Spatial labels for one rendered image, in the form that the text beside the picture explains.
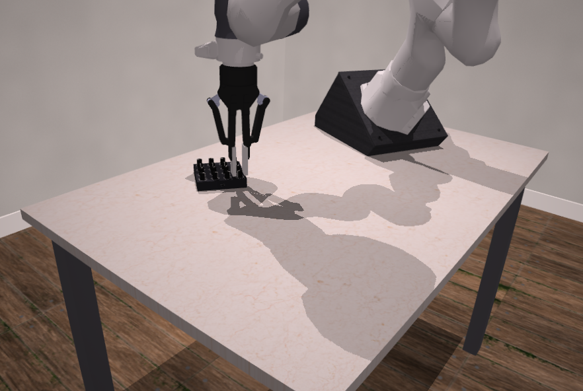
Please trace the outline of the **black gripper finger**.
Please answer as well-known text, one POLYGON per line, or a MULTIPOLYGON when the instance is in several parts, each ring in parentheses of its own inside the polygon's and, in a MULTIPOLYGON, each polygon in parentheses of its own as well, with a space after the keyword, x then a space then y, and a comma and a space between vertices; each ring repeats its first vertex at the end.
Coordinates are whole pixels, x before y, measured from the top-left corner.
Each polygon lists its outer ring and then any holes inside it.
POLYGON ((257 98, 258 106, 256 109, 253 129, 250 136, 250 117, 249 117, 250 97, 248 94, 243 95, 243 110, 241 110, 243 133, 242 171, 245 176, 248 176, 248 160, 250 159, 250 146, 252 143, 257 143, 259 140, 265 109, 270 103, 270 99, 266 95, 259 94, 257 98))
POLYGON ((231 173, 232 176, 237 176, 237 161, 236 161, 236 146, 235 146, 235 131, 236 131, 236 115, 237 115, 237 96, 231 95, 231 106, 228 109, 228 138, 225 137, 225 132, 223 129, 223 124, 221 116, 219 113, 219 100, 218 94, 212 98, 207 99, 207 103, 212 109, 215 125, 217 128, 217 133, 222 145, 228 146, 228 156, 231 161, 231 173))

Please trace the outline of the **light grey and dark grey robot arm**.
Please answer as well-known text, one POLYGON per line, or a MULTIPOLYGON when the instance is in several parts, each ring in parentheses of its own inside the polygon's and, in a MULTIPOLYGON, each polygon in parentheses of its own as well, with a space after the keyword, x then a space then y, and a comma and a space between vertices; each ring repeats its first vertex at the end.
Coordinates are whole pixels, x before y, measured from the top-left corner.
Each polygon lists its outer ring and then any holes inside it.
MULTIPOLYGON (((501 43, 498 0, 409 0, 409 7, 407 37, 394 60, 360 86, 364 114, 379 127, 407 135, 430 107, 430 84, 446 63, 444 46, 464 65, 476 66, 491 59, 501 43)), ((215 0, 214 15, 215 41, 195 47, 196 57, 248 67, 263 58, 261 44, 305 27, 309 4, 215 0)))

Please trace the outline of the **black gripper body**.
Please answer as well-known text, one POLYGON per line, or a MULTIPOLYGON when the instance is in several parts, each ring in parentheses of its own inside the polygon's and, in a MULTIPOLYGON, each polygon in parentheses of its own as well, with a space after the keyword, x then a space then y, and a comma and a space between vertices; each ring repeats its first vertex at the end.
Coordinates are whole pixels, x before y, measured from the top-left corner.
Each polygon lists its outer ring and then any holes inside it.
POLYGON ((228 109, 231 106, 231 95, 236 95, 237 110, 243 110, 243 95, 248 94, 251 107, 260 94, 257 87, 257 66, 230 67, 221 64, 217 93, 228 109))

